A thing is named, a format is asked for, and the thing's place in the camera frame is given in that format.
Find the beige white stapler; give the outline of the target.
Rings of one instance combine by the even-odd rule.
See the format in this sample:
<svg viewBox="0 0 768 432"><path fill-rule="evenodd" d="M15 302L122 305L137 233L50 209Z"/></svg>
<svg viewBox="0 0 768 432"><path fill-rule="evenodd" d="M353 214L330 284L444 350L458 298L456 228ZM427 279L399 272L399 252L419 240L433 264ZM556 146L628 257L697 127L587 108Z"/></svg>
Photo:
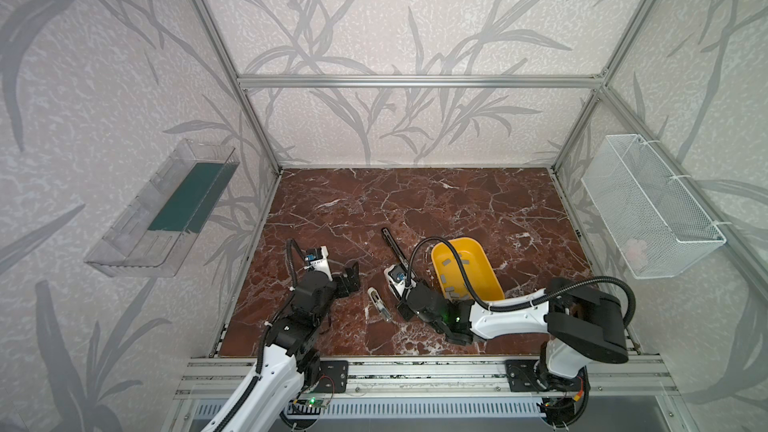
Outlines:
<svg viewBox="0 0 768 432"><path fill-rule="evenodd" d="M374 287L369 287L367 290L367 294L374 305L375 309L378 311L378 313L381 315L381 317L387 321L392 322L393 317L390 313L390 311L387 309L383 299L381 298L379 292Z"/></svg>

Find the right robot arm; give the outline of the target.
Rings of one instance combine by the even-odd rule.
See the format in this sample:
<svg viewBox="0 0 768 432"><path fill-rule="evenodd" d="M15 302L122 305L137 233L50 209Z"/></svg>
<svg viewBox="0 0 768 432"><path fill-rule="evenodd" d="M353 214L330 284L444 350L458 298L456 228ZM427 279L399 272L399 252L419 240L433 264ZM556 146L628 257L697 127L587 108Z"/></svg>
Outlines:
<svg viewBox="0 0 768 432"><path fill-rule="evenodd" d="M548 334L537 365L541 382L574 379L591 362L628 361L625 332L636 310L631 287L610 276L562 277L534 293L501 301L451 302L422 281L406 284L388 272L388 285L405 320L417 317L457 345L516 334Z"/></svg>

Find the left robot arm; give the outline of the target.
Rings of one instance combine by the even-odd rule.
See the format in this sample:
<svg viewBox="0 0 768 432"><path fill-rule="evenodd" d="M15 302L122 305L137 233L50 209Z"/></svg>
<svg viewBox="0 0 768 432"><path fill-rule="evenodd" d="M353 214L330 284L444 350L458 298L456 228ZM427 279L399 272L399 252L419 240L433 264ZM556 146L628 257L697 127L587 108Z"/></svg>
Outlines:
<svg viewBox="0 0 768 432"><path fill-rule="evenodd" d="M291 275L292 291L265 325L257 361L204 427L206 431L267 431L289 402L320 380L314 348L333 302L360 290L357 262L334 275L325 259Z"/></svg>

